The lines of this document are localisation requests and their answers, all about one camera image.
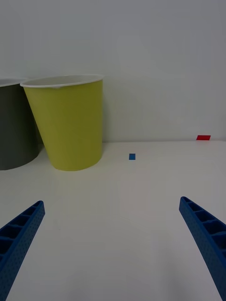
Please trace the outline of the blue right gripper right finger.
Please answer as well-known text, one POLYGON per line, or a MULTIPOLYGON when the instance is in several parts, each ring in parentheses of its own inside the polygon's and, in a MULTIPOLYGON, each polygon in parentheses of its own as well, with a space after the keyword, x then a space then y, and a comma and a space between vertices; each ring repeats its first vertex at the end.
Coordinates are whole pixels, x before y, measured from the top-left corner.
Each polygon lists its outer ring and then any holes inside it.
POLYGON ((226 225, 187 197, 181 197, 179 211, 221 299, 226 300, 226 225))

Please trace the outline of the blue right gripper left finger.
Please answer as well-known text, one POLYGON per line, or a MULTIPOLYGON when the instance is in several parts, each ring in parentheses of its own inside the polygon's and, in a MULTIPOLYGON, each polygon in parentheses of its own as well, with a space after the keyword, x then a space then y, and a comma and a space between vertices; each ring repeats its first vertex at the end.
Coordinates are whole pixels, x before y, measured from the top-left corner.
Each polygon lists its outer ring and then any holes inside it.
POLYGON ((0 229, 0 300, 5 301, 45 215, 39 200, 0 229))

